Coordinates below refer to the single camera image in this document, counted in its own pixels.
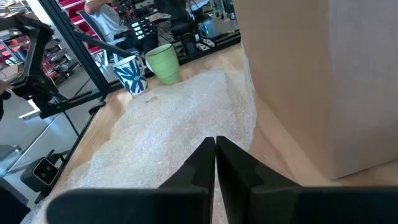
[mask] mug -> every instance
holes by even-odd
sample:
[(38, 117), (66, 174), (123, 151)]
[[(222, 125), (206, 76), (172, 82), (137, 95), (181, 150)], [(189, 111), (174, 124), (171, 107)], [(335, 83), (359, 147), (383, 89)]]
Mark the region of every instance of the mug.
[(144, 62), (137, 55), (124, 58), (112, 67), (118, 79), (132, 95), (140, 94), (147, 88)]

